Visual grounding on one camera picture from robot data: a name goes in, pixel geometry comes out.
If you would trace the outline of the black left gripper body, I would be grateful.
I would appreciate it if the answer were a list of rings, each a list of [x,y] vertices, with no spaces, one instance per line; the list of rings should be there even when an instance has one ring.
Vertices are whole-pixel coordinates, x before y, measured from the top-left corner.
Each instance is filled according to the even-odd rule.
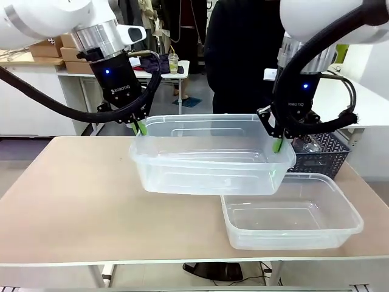
[[[77,120],[82,122],[118,122],[139,124],[150,111],[150,88],[142,88],[131,66],[128,53],[98,60],[102,52],[90,50],[80,52],[94,73],[103,92],[103,103],[96,113],[81,113]]]

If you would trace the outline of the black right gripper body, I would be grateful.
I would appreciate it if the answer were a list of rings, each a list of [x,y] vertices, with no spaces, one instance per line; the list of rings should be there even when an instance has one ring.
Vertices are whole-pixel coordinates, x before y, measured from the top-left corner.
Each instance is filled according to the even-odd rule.
[[[319,123],[320,116],[312,110],[313,99],[320,81],[320,73],[299,74],[292,85],[287,85],[289,108],[301,123]]]

